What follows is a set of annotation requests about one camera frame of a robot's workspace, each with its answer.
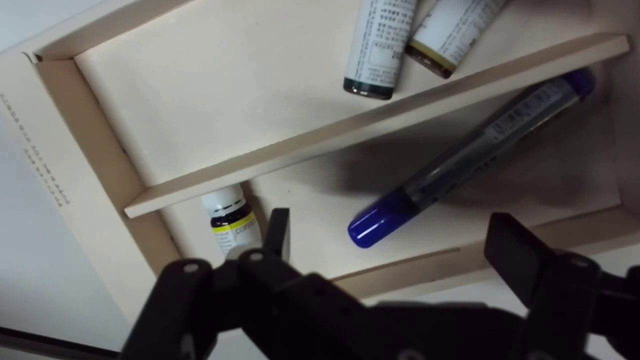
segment tube cap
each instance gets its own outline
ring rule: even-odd
[[[579,69],[562,77],[579,98],[585,98],[596,89],[596,78],[590,69]]]
[[[360,249],[370,249],[390,232],[411,221],[419,209],[396,190],[368,207],[348,224],[348,236]]]

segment wooden panel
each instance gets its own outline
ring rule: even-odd
[[[38,65],[38,70],[105,194],[115,209],[122,209],[143,184],[126,153],[122,153],[76,65],[72,60],[45,60]],[[160,214],[137,221],[128,221],[122,212],[119,217],[155,274],[167,262],[179,258]]]
[[[625,37],[620,34],[594,34],[569,41],[448,82],[433,90],[401,98],[388,106],[344,119],[317,130],[155,184],[133,200],[126,209],[126,214],[132,218],[141,217],[227,184],[244,183],[278,168],[414,127],[574,69],[620,56],[628,50],[630,44]]]

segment yellow label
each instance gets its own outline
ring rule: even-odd
[[[440,0],[414,34],[448,65],[457,69],[482,33],[494,23],[507,0]]]
[[[251,221],[253,221],[253,212],[247,214],[247,217],[244,217],[244,218],[240,218],[238,222],[230,222],[230,224],[221,224],[221,226],[212,226],[212,232],[214,232],[214,234],[233,232],[233,230],[246,226],[246,224],[251,222]]]

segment marker cap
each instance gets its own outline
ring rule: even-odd
[[[567,72],[562,77],[579,98],[585,98],[594,92],[596,89],[596,78],[590,69],[579,69],[575,72]]]
[[[348,224],[348,236],[360,249],[370,249],[390,232],[411,221],[419,209],[400,189],[368,207]]]
[[[230,212],[235,212],[246,204],[240,187],[227,187],[214,192],[207,192],[200,199],[201,207],[206,209],[207,217],[217,218]]]

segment bottle label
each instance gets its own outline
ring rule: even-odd
[[[253,212],[233,222],[219,222],[212,226],[216,244],[226,257],[231,249],[260,242],[260,230]]]
[[[362,0],[345,78],[393,89],[418,0]]]
[[[556,109],[556,104],[569,104],[567,98],[577,101],[574,89],[566,80],[547,80],[544,87],[518,102],[515,109],[507,111],[489,129],[486,129],[483,137],[491,143],[502,143],[521,127],[530,127],[542,119],[539,114],[547,113],[547,109]]]
[[[440,0],[410,44],[453,72],[504,5],[506,0]]]

